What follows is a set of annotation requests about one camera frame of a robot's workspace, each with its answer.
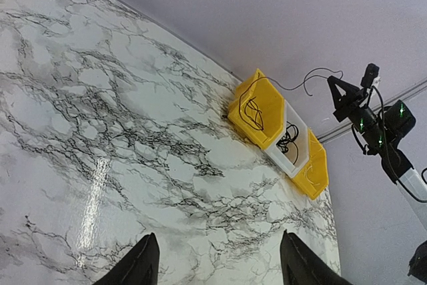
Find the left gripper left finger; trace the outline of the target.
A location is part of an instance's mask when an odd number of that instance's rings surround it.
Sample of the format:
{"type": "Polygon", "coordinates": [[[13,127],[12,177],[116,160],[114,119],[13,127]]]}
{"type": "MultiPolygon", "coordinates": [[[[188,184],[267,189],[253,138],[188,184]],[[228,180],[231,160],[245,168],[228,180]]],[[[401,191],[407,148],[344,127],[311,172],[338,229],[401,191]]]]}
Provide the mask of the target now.
{"type": "Polygon", "coordinates": [[[145,235],[106,275],[94,285],[157,284],[159,245],[154,233],[145,235]]]}

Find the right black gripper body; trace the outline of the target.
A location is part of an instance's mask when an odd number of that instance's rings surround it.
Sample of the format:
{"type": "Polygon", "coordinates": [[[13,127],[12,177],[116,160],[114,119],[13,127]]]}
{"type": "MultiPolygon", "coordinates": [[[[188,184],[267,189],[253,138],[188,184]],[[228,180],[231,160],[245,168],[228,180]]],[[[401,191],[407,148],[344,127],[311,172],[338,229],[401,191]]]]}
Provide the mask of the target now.
{"type": "Polygon", "coordinates": [[[345,95],[342,95],[338,88],[335,88],[333,90],[335,118],[339,122],[348,118],[352,123],[359,123],[361,119],[367,119],[368,123],[372,123],[374,121],[373,111],[362,104],[367,97],[367,89],[348,90],[345,95]]]}

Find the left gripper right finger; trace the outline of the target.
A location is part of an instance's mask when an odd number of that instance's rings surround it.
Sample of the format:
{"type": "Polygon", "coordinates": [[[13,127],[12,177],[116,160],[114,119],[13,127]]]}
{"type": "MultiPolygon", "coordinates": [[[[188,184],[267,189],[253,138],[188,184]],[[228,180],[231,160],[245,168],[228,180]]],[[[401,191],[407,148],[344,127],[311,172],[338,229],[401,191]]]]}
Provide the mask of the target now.
{"type": "Polygon", "coordinates": [[[295,233],[287,230],[280,243],[280,262],[284,284],[350,284],[324,263],[295,233]]]}

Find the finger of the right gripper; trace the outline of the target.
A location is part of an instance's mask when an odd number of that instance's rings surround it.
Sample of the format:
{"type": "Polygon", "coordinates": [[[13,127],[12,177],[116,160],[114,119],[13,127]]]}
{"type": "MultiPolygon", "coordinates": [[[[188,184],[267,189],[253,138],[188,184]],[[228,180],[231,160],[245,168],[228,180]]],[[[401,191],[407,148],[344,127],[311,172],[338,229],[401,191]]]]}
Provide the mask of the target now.
{"type": "Polygon", "coordinates": [[[355,102],[359,87],[334,76],[329,76],[327,82],[336,111],[348,109],[355,102]]]}

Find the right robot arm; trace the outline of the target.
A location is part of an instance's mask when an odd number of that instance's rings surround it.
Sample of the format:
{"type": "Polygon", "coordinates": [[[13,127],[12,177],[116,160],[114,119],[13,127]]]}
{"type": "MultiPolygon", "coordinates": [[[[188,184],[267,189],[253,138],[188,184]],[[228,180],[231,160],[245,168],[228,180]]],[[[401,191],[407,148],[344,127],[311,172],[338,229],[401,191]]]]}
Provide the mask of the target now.
{"type": "Polygon", "coordinates": [[[351,121],[354,136],[360,134],[366,142],[356,140],[363,153],[380,156],[382,169],[426,226],[426,170],[419,172],[398,148],[415,126],[415,117],[400,100],[385,106],[375,86],[359,88],[334,76],[328,78],[328,86],[336,119],[351,121]]]}

